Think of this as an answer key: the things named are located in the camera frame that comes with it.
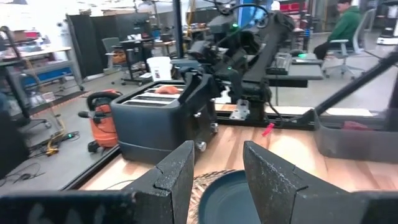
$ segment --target red clip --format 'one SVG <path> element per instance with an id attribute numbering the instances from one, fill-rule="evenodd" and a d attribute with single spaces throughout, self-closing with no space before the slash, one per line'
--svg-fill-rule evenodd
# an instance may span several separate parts
<path id="1" fill-rule="evenodd" d="M 274 123 L 269 123 L 268 126 L 266 127 L 266 129 L 264 130 L 264 132 L 261 134 L 262 137 L 265 137 L 266 135 L 268 135 L 272 131 L 274 126 L 275 126 Z"/>

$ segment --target wooden countertop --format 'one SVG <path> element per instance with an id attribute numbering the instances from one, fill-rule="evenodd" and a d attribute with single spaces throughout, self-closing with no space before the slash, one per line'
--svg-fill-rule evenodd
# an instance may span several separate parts
<path id="1" fill-rule="evenodd" d="M 216 108 L 232 110 L 233 106 L 217 105 Z M 302 111 L 307 110 L 300 107 L 276 108 L 281 113 L 290 114 L 302 114 Z M 332 109 L 328 113 L 370 114 L 367 110 L 357 109 Z M 195 176 L 217 170 L 243 169 L 243 142 L 252 140 L 308 173 L 348 191 L 398 188 L 398 165 L 327 158 L 318 152 L 310 131 L 274 129 L 268 136 L 262 137 L 263 130 L 264 128 L 220 126 L 219 132 L 195 164 Z M 128 162 L 118 156 L 81 189 L 107 189 L 118 182 L 137 179 L 152 167 L 149 164 Z M 111 189 L 121 189 L 127 184 L 129 182 Z"/>

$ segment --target orange shop vacuum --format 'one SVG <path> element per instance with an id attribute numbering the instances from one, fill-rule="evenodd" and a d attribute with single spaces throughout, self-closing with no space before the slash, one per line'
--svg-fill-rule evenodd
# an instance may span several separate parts
<path id="1" fill-rule="evenodd" d="M 91 131 L 94 141 L 88 143 L 89 152 L 97 152 L 100 147 L 103 149 L 117 145 L 118 135 L 114 127 L 110 103 L 121 96 L 122 93 L 115 90 L 104 90 L 92 93 L 87 97 L 89 111 L 79 112 L 79 117 L 90 119 Z"/>

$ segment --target blue plate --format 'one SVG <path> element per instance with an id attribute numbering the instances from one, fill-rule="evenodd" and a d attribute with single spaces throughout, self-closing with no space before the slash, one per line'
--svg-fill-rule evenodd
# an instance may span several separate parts
<path id="1" fill-rule="evenodd" d="M 199 224 L 260 224 L 244 170 L 210 184 L 201 196 L 198 214 Z"/>

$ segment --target office chair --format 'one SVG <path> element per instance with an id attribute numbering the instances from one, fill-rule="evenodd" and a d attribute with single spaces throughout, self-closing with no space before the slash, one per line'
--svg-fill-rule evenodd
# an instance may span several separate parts
<path id="1" fill-rule="evenodd" d="M 330 49 L 328 53 L 330 52 L 331 55 L 335 56 L 338 59 L 343 59 L 343 64 L 323 68 L 323 74 L 325 75 L 325 77 L 327 78 L 330 77 L 328 71 L 339 70 L 341 72 L 341 75 L 344 75 L 346 72 L 350 72 L 350 74 L 352 74 L 351 79 L 353 80 L 355 79 L 353 70 L 362 71 L 362 72 L 364 71 L 364 69 L 362 68 L 357 68 L 347 65 L 347 58 L 359 55 L 360 53 L 365 51 L 365 28 L 366 25 L 368 24 L 368 21 L 372 19 L 374 11 L 375 9 L 370 9 L 367 12 L 365 12 L 364 16 L 362 17 L 361 23 L 359 24 L 358 28 L 355 31 L 352 47 L 347 48 L 346 46 L 346 43 L 348 43 L 349 40 L 331 41 L 331 43 L 340 43 L 340 49 Z"/>

